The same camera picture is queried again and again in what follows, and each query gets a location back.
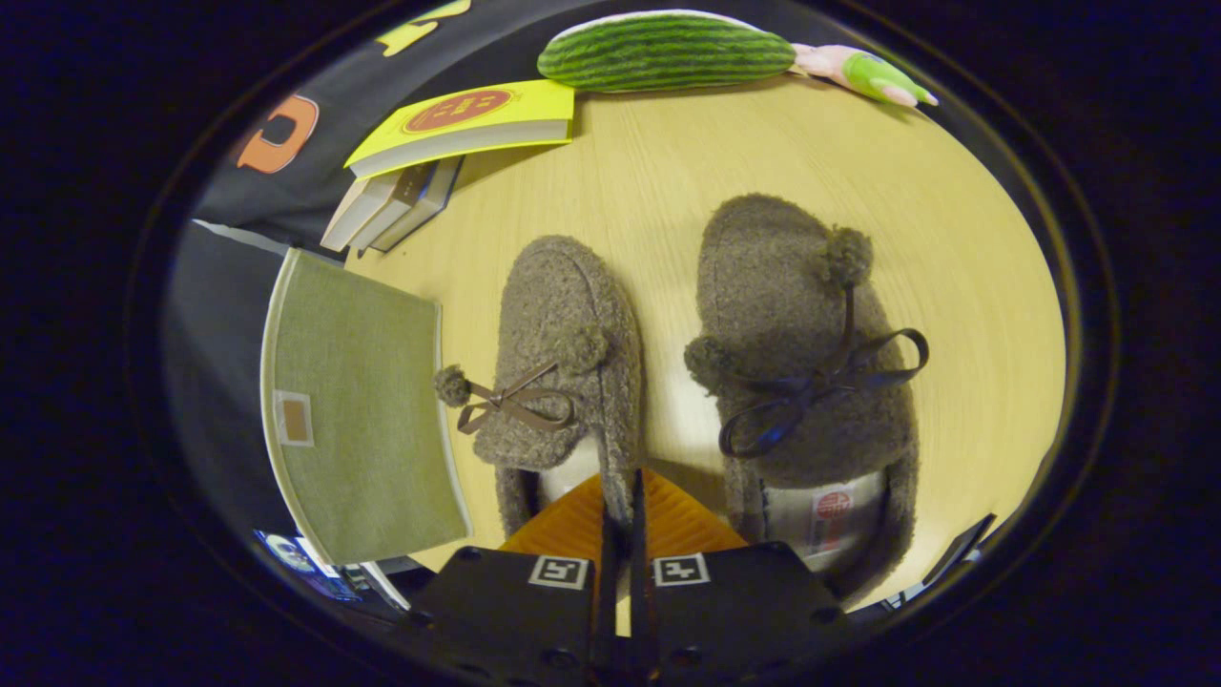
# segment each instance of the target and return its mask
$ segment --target orange letter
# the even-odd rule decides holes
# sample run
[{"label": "orange letter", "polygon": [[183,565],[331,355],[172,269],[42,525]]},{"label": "orange letter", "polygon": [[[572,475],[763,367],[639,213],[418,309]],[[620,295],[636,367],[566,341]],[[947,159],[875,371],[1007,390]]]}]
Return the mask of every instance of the orange letter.
[{"label": "orange letter", "polygon": [[267,121],[276,117],[288,117],[293,122],[293,132],[288,134],[288,140],[272,143],[263,137],[264,129],[250,138],[237,159],[238,167],[253,167],[263,173],[276,173],[293,161],[302,145],[309,140],[317,123],[317,103],[300,95],[292,95],[280,104],[270,115]]}]

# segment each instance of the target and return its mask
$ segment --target screw hole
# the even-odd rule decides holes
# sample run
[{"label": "screw hole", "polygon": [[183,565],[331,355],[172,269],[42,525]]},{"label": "screw hole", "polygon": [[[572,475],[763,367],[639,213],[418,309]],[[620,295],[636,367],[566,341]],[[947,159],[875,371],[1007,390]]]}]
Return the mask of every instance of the screw hole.
[{"label": "screw hole", "polygon": [[830,625],[839,620],[840,610],[834,606],[828,606],[825,609],[818,609],[817,611],[810,614],[810,622],[816,625]]},{"label": "screw hole", "polygon": [[477,675],[477,676],[484,677],[484,678],[492,677],[492,674],[490,674],[486,670],[479,667],[477,665],[471,665],[469,663],[454,664],[454,667],[457,667],[458,670],[469,672],[471,675]]},{"label": "screw hole", "polygon": [[571,652],[567,652],[564,649],[551,649],[543,653],[542,660],[551,667],[556,667],[559,670],[569,670],[576,667],[578,664],[580,663],[576,660],[576,656],[574,656]]},{"label": "screw hole", "polygon": [[670,653],[670,663],[680,667],[700,665],[702,659],[703,654],[700,652],[700,647],[685,647],[683,649],[674,649]]}]

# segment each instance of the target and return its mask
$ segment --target book stack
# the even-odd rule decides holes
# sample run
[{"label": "book stack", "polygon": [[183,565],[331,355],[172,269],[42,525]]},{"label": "book stack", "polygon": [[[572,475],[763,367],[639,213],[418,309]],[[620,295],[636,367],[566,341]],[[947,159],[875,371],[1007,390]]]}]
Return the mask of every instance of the book stack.
[{"label": "book stack", "polygon": [[358,179],[339,200],[321,244],[332,250],[366,248],[389,250],[444,209],[453,190],[462,157]]},{"label": "book stack", "polygon": [[574,90],[547,79],[488,85],[397,110],[348,157],[357,176],[324,248],[389,250],[449,201],[464,155],[571,142]]}]

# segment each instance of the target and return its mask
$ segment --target pom-pom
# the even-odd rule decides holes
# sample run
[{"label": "pom-pom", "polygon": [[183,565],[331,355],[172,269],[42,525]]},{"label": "pom-pom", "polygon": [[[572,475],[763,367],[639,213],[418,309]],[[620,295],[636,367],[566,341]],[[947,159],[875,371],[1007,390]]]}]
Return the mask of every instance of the pom-pom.
[{"label": "pom-pom", "polygon": [[585,375],[602,364],[609,343],[596,325],[560,328],[551,340],[551,354],[565,377]]},{"label": "pom-pom", "polygon": [[855,228],[835,227],[823,248],[827,278],[836,286],[860,286],[869,278],[873,243]]},{"label": "pom-pom", "polygon": [[437,398],[452,409],[465,406],[470,400],[470,383],[458,366],[449,366],[432,378]]},{"label": "pom-pom", "polygon": [[691,372],[691,379],[709,394],[717,394],[724,384],[725,375],[735,369],[733,354],[712,336],[700,336],[687,343],[683,361]]}]

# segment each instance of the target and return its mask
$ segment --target brown fuzzy slipper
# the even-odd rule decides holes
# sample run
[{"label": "brown fuzzy slipper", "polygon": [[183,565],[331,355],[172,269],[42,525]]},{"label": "brown fuzzy slipper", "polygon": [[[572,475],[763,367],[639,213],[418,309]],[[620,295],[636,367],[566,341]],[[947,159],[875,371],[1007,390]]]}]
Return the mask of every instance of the brown fuzzy slipper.
[{"label": "brown fuzzy slipper", "polygon": [[[475,454],[496,466],[505,537],[556,495],[542,489],[547,476],[571,473],[563,464],[586,437],[596,444],[589,470],[602,475],[610,516],[630,523],[640,456],[640,333],[602,260],[567,236],[526,245],[501,297],[498,345],[492,389],[468,382],[458,366],[433,382],[446,404],[471,404],[458,430],[477,433]],[[564,478],[569,486],[581,480]]]},{"label": "brown fuzzy slipper", "polygon": [[[872,245],[762,194],[724,203],[700,250],[702,334],[686,350],[717,397],[730,525],[784,539],[847,602],[911,544],[918,442],[911,390],[927,362],[867,283]],[[921,362],[902,370],[897,345]]]}]

